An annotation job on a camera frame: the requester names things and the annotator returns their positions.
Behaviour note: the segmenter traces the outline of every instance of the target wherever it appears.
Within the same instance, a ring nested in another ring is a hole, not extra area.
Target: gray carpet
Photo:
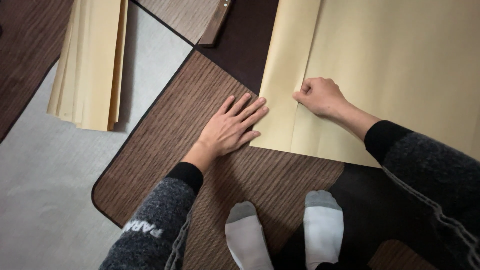
[[[46,114],[55,65],[0,144],[0,269],[96,269],[120,229],[92,204],[93,184],[191,46],[130,4],[116,132]]]

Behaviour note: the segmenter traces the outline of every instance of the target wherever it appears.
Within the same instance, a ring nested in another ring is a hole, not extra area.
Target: sock
[[[225,225],[227,245],[241,270],[273,270],[262,225],[251,202],[236,204]]]
[[[303,227],[307,269],[315,270],[322,262],[337,263],[343,239],[343,211],[330,192],[307,194]]]

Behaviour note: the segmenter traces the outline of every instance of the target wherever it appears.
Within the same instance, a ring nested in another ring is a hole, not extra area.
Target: sweater
[[[480,269],[480,162],[389,121],[365,136],[389,178],[431,216],[436,235],[465,269]],[[181,162],[153,189],[123,228],[100,270],[181,269],[191,209],[203,184]]]

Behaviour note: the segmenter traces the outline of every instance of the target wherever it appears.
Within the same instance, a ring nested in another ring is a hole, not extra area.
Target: black cuff
[[[184,181],[189,185],[195,195],[198,195],[200,188],[204,184],[204,175],[193,164],[188,162],[180,162],[166,176],[167,178],[175,178]]]
[[[373,125],[365,135],[365,148],[383,165],[390,148],[413,131],[390,121],[380,121]]]

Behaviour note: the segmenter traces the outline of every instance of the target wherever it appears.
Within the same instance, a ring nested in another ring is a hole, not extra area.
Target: gray sock toe
[[[325,190],[310,191],[305,197],[305,207],[323,206],[342,211],[332,194]]]
[[[255,206],[249,201],[236,204],[232,210],[230,210],[230,215],[227,219],[227,224],[239,221],[246,217],[256,216],[257,210]]]

